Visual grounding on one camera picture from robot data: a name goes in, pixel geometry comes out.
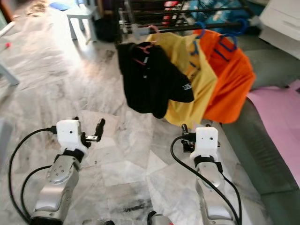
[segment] clothes hanger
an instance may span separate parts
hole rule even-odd
[[[148,26],[148,29],[149,29],[149,30],[150,30],[150,29],[153,29],[153,30],[156,32],[156,34],[157,34],[156,40],[151,41],[150,45],[145,46],[145,47],[135,46],[135,48],[142,49],[143,52],[144,52],[145,54],[147,54],[147,55],[150,54],[150,52],[148,51],[148,49],[151,48],[151,47],[153,47],[154,44],[155,44],[156,42],[158,42],[158,40],[159,40],[159,38],[160,38],[160,32],[159,32],[159,29],[158,29],[157,26],[150,25],[150,26]],[[143,62],[140,61],[140,60],[138,60],[138,59],[136,59],[136,58],[132,58],[132,59],[133,59],[134,61],[138,62],[139,64],[143,65],[143,66],[145,66],[146,63],[147,63],[147,61],[148,61],[148,57],[147,57],[147,56],[145,57],[145,59],[144,59]]]
[[[227,51],[234,52],[237,49],[237,44],[238,44],[238,40],[236,38],[236,36],[241,35],[243,33],[245,33],[245,31],[248,28],[248,21],[246,21],[245,19],[238,19],[237,22],[240,22],[242,24],[242,28],[240,29],[240,31],[233,31],[232,33],[227,33],[227,34],[223,34],[218,43],[223,46]],[[233,47],[229,48],[228,46],[226,46],[222,40],[224,37],[230,37],[232,38],[233,41]],[[217,49],[214,48],[214,52],[216,52],[218,55],[220,55],[224,60],[229,61],[229,59],[227,59],[221,52],[219,52]]]
[[[203,35],[205,34],[205,29],[206,29],[206,26],[205,26],[205,23],[203,22],[195,22],[194,25],[199,25],[201,27],[201,34],[199,34],[196,39],[201,39],[203,37]]]

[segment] metal rack bar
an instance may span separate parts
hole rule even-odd
[[[225,22],[225,23],[211,23],[206,24],[207,29],[213,29],[213,28],[223,28],[223,27],[239,27],[241,26],[241,23],[239,22]],[[184,26],[174,26],[172,28],[166,27],[165,25],[158,26],[160,33],[166,33],[166,32],[179,32],[179,31],[186,31],[186,30],[199,30],[201,27],[197,25],[184,25]],[[131,34],[132,31],[130,27],[128,27],[128,33]]]
[[[115,18],[117,20],[120,19],[120,16],[118,10],[120,10],[120,13],[124,15],[123,18],[128,19],[129,22],[126,22],[124,19],[122,20],[122,23],[117,24],[118,26],[118,40],[117,42],[121,42],[122,35],[120,35],[120,26],[127,29],[127,34],[131,34],[134,31],[134,34],[137,37],[140,36],[140,34],[145,35],[146,33],[155,33],[154,30],[150,30],[147,32],[146,27],[149,25],[157,26],[159,29],[159,32],[165,33],[165,32],[180,32],[180,31],[186,31],[186,30],[198,30],[200,27],[198,25],[189,25],[187,18],[179,19],[180,15],[186,15],[190,13],[213,13],[217,11],[233,11],[233,10],[245,10],[247,13],[249,13],[250,16],[255,16],[255,13],[252,12],[252,10],[248,7],[245,0],[237,0],[240,3],[240,7],[221,7],[221,8],[202,8],[202,9],[189,9],[189,10],[182,10],[185,0],[124,0],[125,10],[121,9],[121,1],[119,0],[112,0],[116,4],[114,7],[117,7],[117,10],[114,10]],[[161,8],[159,6],[150,6],[150,8],[147,8],[147,11],[143,11],[143,8],[145,4],[149,3],[163,3],[166,1],[178,1],[181,3],[181,7],[176,7],[176,10],[160,10]],[[168,20],[164,20],[164,15],[170,15],[171,18]],[[207,29],[213,29],[213,28],[224,28],[224,27],[240,27],[242,24],[240,22],[225,22],[225,23],[212,23],[212,24],[206,24]]]
[[[136,12],[135,16],[147,15],[168,15],[168,14],[178,14],[178,13],[196,13],[196,12],[215,12],[215,11],[231,11],[231,10],[245,10],[244,7],[231,7],[231,8],[203,8],[203,9],[191,9],[191,10],[160,10],[160,11],[144,11]],[[128,11],[123,11],[124,14],[130,14]]]

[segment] white marble tile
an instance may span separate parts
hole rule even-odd
[[[147,175],[154,173],[158,170],[161,170],[167,166],[166,163],[163,162],[157,155],[150,151],[149,160],[147,165]]]
[[[5,116],[4,119],[13,126],[13,133],[7,147],[7,158],[2,167],[2,174],[7,172],[11,154],[18,143],[29,133],[40,128],[39,125],[31,124],[24,118]],[[46,163],[44,132],[33,135],[23,143],[15,155],[13,172],[15,174],[29,173],[32,170],[44,166]]]
[[[100,119],[105,119],[103,137],[113,137],[119,122],[118,116],[88,110],[81,110],[79,119],[82,125],[82,131],[87,135],[94,135],[96,125],[99,123]]]
[[[110,217],[101,167],[84,167],[80,170],[79,176],[69,210],[71,215],[76,215],[76,220],[68,217],[65,224],[71,225],[74,222],[82,224],[86,219]]]
[[[25,225],[26,223],[21,219],[19,214],[15,211],[13,206],[9,209],[0,209],[0,218],[2,224],[10,225]]]
[[[147,176],[147,183],[153,209],[168,216],[174,224],[184,225],[187,219],[195,222],[200,216],[195,190],[177,185],[176,180],[166,180],[159,173]]]
[[[51,133],[45,134],[45,151],[47,165],[53,164],[55,157],[58,154],[62,153],[60,144],[57,142],[56,136]]]
[[[17,202],[18,205],[20,205],[21,184],[25,179],[25,177],[26,176],[24,174],[13,174],[12,176],[12,191],[13,191],[15,201]],[[5,174],[5,176],[2,175],[0,180],[0,203],[1,203],[0,210],[8,210],[10,214],[13,213],[17,214],[9,198],[7,174]]]
[[[123,151],[117,145],[102,147],[102,141],[100,143],[94,143],[89,148],[89,154],[86,157],[86,161],[89,165],[102,165],[108,163],[116,163],[125,160]]]
[[[35,89],[43,127],[78,116],[79,110],[66,80],[44,84]]]
[[[146,170],[129,161],[101,165],[105,186],[145,180]]]
[[[131,219],[118,219],[118,218],[107,218],[104,221],[112,220],[115,225],[147,225],[147,222],[145,221],[139,221],[139,220],[131,220]]]
[[[16,120],[21,118],[36,126],[41,124],[38,97],[34,90],[12,91],[3,101],[5,104],[1,107],[3,107],[4,116],[13,117]]]
[[[117,115],[125,101],[123,83],[120,72],[107,72],[107,55],[106,50],[99,50],[96,61],[83,61],[82,67],[71,72],[69,83],[80,109]]]
[[[126,105],[120,109],[119,116],[120,123],[115,136],[117,144],[124,151],[127,161],[146,169],[155,119],[150,114],[134,112]]]
[[[165,120],[154,121],[153,138],[150,149],[168,165],[175,162],[170,153],[170,145],[176,137],[181,136],[181,132],[180,127],[172,125]],[[174,152],[181,160],[189,156],[183,153],[183,147],[180,141],[174,145]]]
[[[106,193],[112,218],[147,221],[152,204],[145,181],[111,186]]]

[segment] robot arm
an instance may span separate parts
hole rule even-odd
[[[56,124],[61,155],[57,155],[46,175],[46,184],[39,194],[30,225],[62,225],[72,202],[72,193],[79,180],[80,163],[87,155],[90,142],[99,142],[105,120],[101,119],[94,136],[81,132],[78,120],[62,120]]]
[[[94,136],[81,132],[78,120],[62,120],[56,124],[57,139],[61,145],[61,155],[57,155],[46,175],[46,184],[39,194],[30,225],[63,225],[72,202],[72,193],[79,180],[80,163],[86,157],[90,142],[99,142],[103,134],[105,120],[102,119]],[[213,127],[199,127],[196,133],[188,133],[183,126],[182,143],[185,152],[191,152],[196,171],[207,178],[224,193],[225,181],[216,163],[218,131]],[[225,201],[204,181],[197,178],[196,190],[200,198],[204,225],[236,225],[232,211]],[[97,225],[106,225],[97,221]],[[169,218],[151,212],[148,225],[173,225]]]

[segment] white side table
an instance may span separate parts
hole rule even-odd
[[[77,36],[74,31],[73,25],[71,23],[71,18],[76,18],[79,20],[79,26],[81,30],[84,30],[84,25],[82,20],[86,19],[89,21],[90,39],[92,41],[97,41],[96,31],[92,20],[94,16],[97,17],[98,15],[97,6],[83,6],[83,5],[75,6],[65,11],[65,13],[67,14],[70,31],[71,31],[71,37],[73,40],[77,40]]]

